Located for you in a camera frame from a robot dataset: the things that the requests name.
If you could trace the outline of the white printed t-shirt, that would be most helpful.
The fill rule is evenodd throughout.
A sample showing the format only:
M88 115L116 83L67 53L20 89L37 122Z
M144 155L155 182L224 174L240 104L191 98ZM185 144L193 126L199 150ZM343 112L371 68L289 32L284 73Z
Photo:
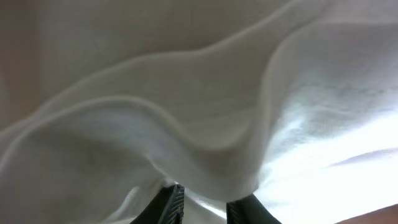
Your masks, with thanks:
M396 1L2 1L1 222L397 204Z

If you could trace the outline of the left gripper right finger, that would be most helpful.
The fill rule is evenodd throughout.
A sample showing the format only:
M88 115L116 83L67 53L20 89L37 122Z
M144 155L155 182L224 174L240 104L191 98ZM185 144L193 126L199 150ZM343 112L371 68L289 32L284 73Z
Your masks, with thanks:
M226 204L227 224L281 224L253 195Z

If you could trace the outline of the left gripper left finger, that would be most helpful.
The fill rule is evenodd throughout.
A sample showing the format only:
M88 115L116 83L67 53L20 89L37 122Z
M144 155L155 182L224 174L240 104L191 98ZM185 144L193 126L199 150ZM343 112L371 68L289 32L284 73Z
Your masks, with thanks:
M164 187L130 224L181 224L184 198L183 186Z

